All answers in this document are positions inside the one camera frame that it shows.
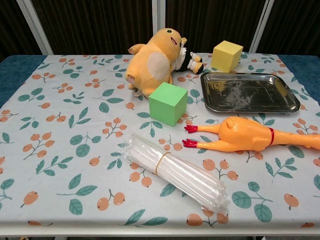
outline stuffed animal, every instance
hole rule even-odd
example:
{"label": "stuffed animal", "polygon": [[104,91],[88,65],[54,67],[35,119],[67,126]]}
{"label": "stuffed animal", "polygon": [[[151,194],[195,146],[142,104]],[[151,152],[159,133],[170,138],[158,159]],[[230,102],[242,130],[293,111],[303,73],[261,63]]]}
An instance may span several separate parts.
{"label": "stuffed animal", "polygon": [[134,57],[125,73],[129,89],[137,88],[147,98],[161,83],[172,84],[173,62],[180,53],[182,40],[172,28],[159,30],[147,44],[136,44],[128,50]]}
{"label": "stuffed animal", "polygon": [[197,142],[190,139],[182,140],[188,148],[211,149],[222,152],[262,151],[271,145],[292,144],[320,150],[320,135],[298,135],[278,131],[244,117],[231,116],[221,124],[207,126],[187,125],[189,133],[198,131],[218,134],[215,142]]}
{"label": "stuffed animal", "polygon": [[200,74],[204,70],[202,58],[192,51],[189,51],[184,45],[187,39],[182,38],[181,50],[178,58],[174,61],[174,70],[184,72],[188,69],[192,70],[194,74]]}

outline metal tray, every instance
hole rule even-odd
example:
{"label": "metal tray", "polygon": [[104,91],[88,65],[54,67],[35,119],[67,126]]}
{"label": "metal tray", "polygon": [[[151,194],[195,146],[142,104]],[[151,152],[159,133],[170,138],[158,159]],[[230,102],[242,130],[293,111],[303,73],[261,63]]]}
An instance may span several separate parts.
{"label": "metal tray", "polygon": [[300,102],[278,76],[206,72],[201,75],[205,105],[215,112],[294,113]]}

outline table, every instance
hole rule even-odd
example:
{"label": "table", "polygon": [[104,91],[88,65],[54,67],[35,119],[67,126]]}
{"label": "table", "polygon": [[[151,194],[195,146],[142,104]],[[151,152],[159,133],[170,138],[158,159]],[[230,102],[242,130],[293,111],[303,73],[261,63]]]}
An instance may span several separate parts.
{"label": "table", "polygon": [[[210,68],[210,54],[200,55],[208,71],[217,71]],[[181,123],[170,127],[150,119],[148,101],[134,97],[123,77],[131,57],[47,56],[2,106],[1,235],[320,233],[319,150],[292,145],[238,153],[181,149],[181,139],[190,137],[185,124],[214,124],[237,114],[209,111],[200,76],[190,71],[173,74],[174,84],[188,89]],[[235,71],[277,74],[302,104],[293,114],[241,117],[287,132],[319,132],[318,103],[277,55],[243,52]],[[228,218],[203,212],[165,180],[130,165],[122,151],[131,133],[220,176],[231,198]],[[197,132],[192,138],[217,136]]]}

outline black curtain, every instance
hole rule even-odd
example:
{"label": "black curtain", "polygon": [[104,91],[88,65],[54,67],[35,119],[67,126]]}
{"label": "black curtain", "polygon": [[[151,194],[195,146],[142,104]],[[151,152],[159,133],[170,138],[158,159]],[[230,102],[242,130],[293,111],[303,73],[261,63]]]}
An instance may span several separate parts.
{"label": "black curtain", "polygon": [[166,0],[165,26],[188,39],[187,47],[211,53],[223,40],[249,51],[265,0]]}
{"label": "black curtain", "polygon": [[0,45],[0,62],[10,55],[42,54],[16,0],[0,1]]}
{"label": "black curtain", "polygon": [[275,0],[258,53],[320,57],[320,1]]}
{"label": "black curtain", "polygon": [[32,0],[54,54],[127,54],[153,35],[151,0]]}

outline plastic wrapped straws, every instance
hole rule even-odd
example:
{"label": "plastic wrapped straws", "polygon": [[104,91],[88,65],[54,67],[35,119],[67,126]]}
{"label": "plastic wrapped straws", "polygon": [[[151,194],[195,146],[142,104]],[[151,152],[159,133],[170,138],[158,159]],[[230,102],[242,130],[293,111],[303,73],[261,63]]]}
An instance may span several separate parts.
{"label": "plastic wrapped straws", "polygon": [[132,134],[125,156],[185,192],[204,209],[227,214],[226,186],[215,175],[136,134]]}

